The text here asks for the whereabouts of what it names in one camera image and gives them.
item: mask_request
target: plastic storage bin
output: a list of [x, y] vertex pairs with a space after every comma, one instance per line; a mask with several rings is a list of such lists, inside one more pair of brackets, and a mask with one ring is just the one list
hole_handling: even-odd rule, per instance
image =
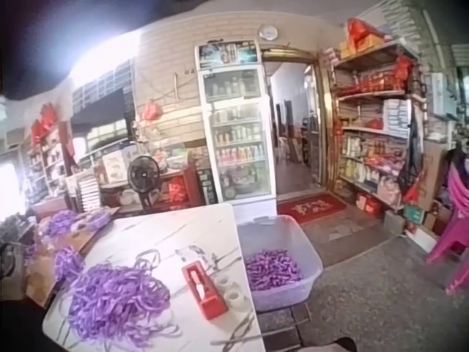
[[264, 217], [237, 227], [246, 258], [264, 250], [286, 249], [297, 262], [304, 279], [265, 291], [251, 291], [257, 312], [285, 308], [305, 301], [322, 273], [322, 261], [300, 225], [291, 216]]

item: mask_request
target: tiled floor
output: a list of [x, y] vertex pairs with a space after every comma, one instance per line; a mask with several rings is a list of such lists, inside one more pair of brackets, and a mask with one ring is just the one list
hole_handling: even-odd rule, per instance
[[[300, 338], [295, 330], [273, 335], [265, 339], [267, 350], [351, 336], [360, 352], [469, 351], [469, 295], [461, 291], [448, 297], [442, 284], [451, 263], [442, 263], [438, 270], [445, 266], [445, 273], [435, 275], [425, 256], [413, 242], [392, 238], [326, 268], [306, 302], [312, 319], [300, 325]], [[302, 321], [306, 312], [300, 305], [293, 313], [260, 315], [259, 323], [263, 331], [279, 329]]]
[[287, 194], [311, 188], [311, 169], [291, 161], [276, 164], [277, 194]]
[[353, 206], [304, 224], [302, 228], [324, 267], [354, 257], [389, 238], [379, 220]]

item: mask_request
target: pink chair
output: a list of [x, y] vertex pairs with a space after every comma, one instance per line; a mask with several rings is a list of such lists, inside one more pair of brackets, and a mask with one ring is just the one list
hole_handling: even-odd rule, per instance
[[[430, 252], [426, 262], [433, 263], [444, 255], [455, 243], [469, 247], [469, 189], [464, 186], [456, 167], [451, 164], [448, 174], [448, 189], [454, 212], [440, 240]], [[469, 260], [461, 265], [451, 284], [446, 288], [452, 294], [465, 281], [469, 280]]]

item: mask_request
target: red doormat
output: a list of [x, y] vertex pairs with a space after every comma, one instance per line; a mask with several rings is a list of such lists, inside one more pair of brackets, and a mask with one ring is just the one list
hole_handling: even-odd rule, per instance
[[321, 193], [277, 204], [278, 214], [290, 215], [299, 224], [344, 210], [346, 205], [332, 194]]

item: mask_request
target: refrigerator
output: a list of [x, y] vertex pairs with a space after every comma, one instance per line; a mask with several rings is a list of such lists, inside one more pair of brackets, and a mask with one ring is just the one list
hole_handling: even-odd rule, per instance
[[276, 212], [270, 97], [253, 40], [196, 47], [205, 136], [219, 202], [238, 224]]

